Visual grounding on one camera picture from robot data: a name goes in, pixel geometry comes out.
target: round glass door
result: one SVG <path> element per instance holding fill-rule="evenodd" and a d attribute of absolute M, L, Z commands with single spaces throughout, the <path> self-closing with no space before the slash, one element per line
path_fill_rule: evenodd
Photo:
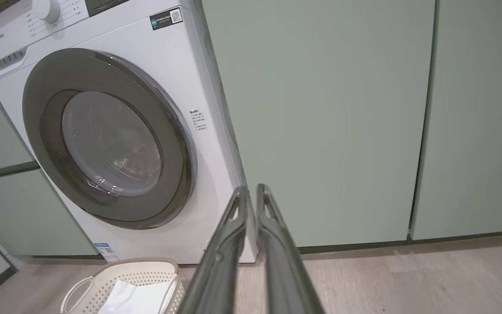
<path fill-rule="evenodd" d="M 185 121 L 129 62 L 78 48 L 54 52 L 28 78 L 23 114 L 43 169 L 92 216 L 149 229 L 187 202 L 197 165 Z"/>

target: washing machine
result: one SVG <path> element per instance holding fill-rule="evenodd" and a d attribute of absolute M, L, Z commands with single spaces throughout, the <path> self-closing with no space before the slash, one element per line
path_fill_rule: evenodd
<path fill-rule="evenodd" d="M 245 184 L 197 1 L 20 0 L 0 13 L 0 101 L 109 262 L 198 263 Z"/>

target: light wood flooring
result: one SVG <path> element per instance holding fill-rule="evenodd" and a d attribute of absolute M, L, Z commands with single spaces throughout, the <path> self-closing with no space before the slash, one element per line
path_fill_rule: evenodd
<path fill-rule="evenodd" d="M 239 269 L 235 312 L 266 313 L 263 258 Z M 327 314 L 501 314 L 502 236 L 303 255 Z M 0 314 L 57 314 L 66 291 L 102 265 L 29 264 L 0 286 Z M 195 268 L 180 270 L 187 287 Z"/>

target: sticker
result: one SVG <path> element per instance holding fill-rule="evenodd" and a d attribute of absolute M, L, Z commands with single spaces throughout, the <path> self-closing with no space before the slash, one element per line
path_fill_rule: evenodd
<path fill-rule="evenodd" d="M 191 113 L 191 121 L 193 122 L 193 127 L 195 127 L 197 131 L 208 129 L 207 121 L 205 120 L 205 115 L 203 115 L 203 113 L 200 113 L 197 109 L 191 110 L 189 111 L 189 113 Z"/>
<path fill-rule="evenodd" d="M 112 263 L 112 262 L 117 262 L 119 260 L 117 255 L 113 252 L 113 250 L 107 243 L 95 243 L 94 246 L 96 246 L 98 252 L 102 254 L 106 262 Z"/>
<path fill-rule="evenodd" d="M 150 17 L 150 24 L 152 25 L 153 31 L 182 21 L 183 18 L 181 17 L 181 10 L 179 8 L 167 10 Z"/>

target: white plastic basket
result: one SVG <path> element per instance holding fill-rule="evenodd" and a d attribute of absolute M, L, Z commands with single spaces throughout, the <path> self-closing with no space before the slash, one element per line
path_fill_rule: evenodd
<path fill-rule="evenodd" d="M 123 280 L 136 286 L 144 286 L 170 281 L 179 274 L 176 262 L 166 258 L 127 259 L 111 263 L 93 276 L 80 280 L 67 292 L 61 303 L 61 314 L 96 314 L 106 302 L 117 280 Z M 176 290 L 166 308 L 166 314 L 176 314 L 185 294 L 179 276 L 175 279 Z M 81 295 L 76 301 L 71 297 Z"/>

